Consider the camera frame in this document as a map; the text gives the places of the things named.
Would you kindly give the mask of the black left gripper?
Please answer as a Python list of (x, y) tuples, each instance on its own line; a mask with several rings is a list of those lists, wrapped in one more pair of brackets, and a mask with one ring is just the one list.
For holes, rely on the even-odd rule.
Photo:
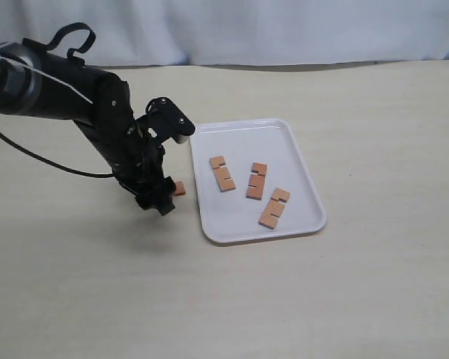
[(165, 216), (175, 208), (175, 182), (171, 177), (165, 178), (162, 169), (165, 149), (148, 132), (149, 128), (150, 118), (143, 115), (120, 138), (126, 160), (117, 168), (115, 176), (135, 195), (136, 203), (143, 210), (152, 209), (153, 202), (158, 202), (157, 210)]

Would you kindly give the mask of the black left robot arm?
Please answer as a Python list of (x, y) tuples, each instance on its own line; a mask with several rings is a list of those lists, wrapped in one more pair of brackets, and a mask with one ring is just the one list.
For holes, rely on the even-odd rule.
[(174, 209), (177, 186), (164, 174), (163, 144), (183, 143), (195, 127), (169, 98), (152, 99), (135, 117), (119, 76), (25, 39), (0, 44), (0, 114), (73, 121), (142, 209)]

